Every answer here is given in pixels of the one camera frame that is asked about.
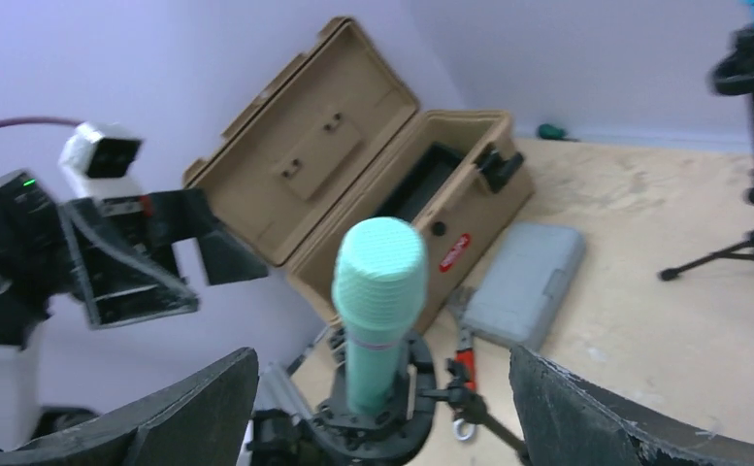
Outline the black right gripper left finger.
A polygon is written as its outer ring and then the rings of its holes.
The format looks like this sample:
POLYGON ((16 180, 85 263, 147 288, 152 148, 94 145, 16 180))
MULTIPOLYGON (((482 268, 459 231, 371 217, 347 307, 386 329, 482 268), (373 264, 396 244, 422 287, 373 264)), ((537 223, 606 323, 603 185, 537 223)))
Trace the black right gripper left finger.
POLYGON ((124 407, 0 451, 0 465, 234 466, 258 369, 254 349, 237 349, 124 407))

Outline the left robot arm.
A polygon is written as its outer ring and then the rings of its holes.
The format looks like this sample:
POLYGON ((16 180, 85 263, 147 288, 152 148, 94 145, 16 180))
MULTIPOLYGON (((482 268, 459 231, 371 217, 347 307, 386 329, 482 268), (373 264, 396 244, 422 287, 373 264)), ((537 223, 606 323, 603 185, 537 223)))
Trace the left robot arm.
POLYGON ((73 297, 94 330, 193 313, 199 299, 173 250, 187 239, 211 285, 268 274, 199 189, 145 194, 97 180, 61 203, 26 171, 0 177, 0 449, 31 440, 42 417, 37 376, 50 299, 73 297))

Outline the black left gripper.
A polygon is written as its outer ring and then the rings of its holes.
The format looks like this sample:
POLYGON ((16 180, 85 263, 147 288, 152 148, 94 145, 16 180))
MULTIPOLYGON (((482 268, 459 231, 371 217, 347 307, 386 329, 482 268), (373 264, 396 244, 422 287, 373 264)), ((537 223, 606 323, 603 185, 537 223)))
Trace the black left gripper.
POLYGON ((269 276, 212 212, 201 189, 162 191, 58 207, 71 259, 71 293, 94 330, 189 314, 199 299, 180 274, 173 244, 194 239, 209 285, 269 276))

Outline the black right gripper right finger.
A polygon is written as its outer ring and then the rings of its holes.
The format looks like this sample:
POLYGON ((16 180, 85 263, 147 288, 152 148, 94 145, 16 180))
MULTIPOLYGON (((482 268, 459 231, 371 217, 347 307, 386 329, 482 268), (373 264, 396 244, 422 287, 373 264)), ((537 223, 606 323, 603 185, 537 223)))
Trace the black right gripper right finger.
POLYGON ((754 444, 662 415, 516 346, 513 401, 533 465, 754 465, 754 444))

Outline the green microphone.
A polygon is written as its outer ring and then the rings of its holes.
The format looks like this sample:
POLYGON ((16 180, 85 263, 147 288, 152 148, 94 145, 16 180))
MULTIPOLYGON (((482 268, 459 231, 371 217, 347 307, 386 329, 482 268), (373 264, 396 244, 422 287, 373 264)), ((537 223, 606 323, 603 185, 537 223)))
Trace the green microphone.
POLYGON ((352 412, 377 415, 387 405, 403 339, 425 306, 427 284, 427 247, 409 223, 372 217, 344 234, 332 302, 344 325, 352 412))

